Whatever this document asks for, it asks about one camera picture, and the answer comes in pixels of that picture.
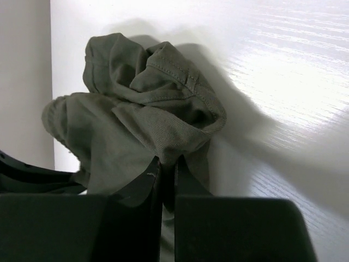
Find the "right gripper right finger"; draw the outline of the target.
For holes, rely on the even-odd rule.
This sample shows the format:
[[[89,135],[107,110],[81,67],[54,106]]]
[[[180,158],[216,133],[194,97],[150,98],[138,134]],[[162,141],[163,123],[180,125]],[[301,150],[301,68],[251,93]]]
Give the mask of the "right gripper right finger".
[[[316,261],[304,218],[290,200],[215,196],[184,157],[174,172],[176,261]]]

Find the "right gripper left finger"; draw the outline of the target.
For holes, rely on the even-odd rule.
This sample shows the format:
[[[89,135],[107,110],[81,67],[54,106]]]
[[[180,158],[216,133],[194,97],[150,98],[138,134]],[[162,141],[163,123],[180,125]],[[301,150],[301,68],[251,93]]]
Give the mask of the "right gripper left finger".
[[[110,195],[1,156],[1,261],[158,261],[161,165]]]

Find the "olive green shorts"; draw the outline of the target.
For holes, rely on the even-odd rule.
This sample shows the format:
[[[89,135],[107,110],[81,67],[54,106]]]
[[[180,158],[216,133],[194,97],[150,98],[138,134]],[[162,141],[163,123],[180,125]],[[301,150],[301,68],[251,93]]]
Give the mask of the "olive green shorts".
[[[85,61],[88,92],[56,98],[41,117],[80,161],[74,181],[111,194],[154,157],[171,176],[184,156],[208,188],[209,143],[226,111],[199,69],[168,42],[145,49],[121,33],[90,38]]]

